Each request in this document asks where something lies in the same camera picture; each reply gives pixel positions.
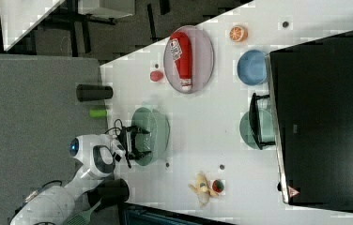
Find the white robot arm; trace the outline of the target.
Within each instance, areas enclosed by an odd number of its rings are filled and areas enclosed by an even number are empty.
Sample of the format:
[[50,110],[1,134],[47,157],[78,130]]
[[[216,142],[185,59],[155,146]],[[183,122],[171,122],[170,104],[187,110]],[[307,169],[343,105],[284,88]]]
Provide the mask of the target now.
[[69,154],[81,163],[65,185],[42,187],[31,193],[10,220],[9,225],[64,225],[72,221],[76,203],[88,194],[91,207],[96,210],[106,205],[126,201],[130,196],[127,183],[109,182],[115,165],[124,160],[145,158],[151,151],[136,147],[138,135],[151,136],[152,132],[138,126],[121,127],[116,135],[87,134],[74,138]]

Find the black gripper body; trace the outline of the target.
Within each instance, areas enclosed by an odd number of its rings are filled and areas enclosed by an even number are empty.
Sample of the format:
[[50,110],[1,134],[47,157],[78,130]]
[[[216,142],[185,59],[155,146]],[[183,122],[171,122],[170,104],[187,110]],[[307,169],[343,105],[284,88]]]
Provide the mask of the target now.
[[127,162],[130,162],[133,159],[133,138],[132,133],[135,131],[136,126],[131,127],[123,127],[121,128],[120,133],[117,135],[118,140],[120,141],[121,145],[124,147],[125,150],[125,159]]

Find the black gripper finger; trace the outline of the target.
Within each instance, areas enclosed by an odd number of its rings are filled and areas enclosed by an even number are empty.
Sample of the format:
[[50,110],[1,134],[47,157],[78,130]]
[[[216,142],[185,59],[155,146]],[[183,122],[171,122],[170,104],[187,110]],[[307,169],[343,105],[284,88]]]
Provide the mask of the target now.
[[128,155],[128,159],[131,160],[140,160],[146,156],[149,156],[151,154],[150,151],[144,151],[144,152],[139,152],[139,151],[132,151]]
[[127,127],[127,132],[130,132],[130,133],[142,133],[142,134],[149,134],[150,131],[147,131],[141,127],[138,127],[138,126],[130,126],[130,127]]

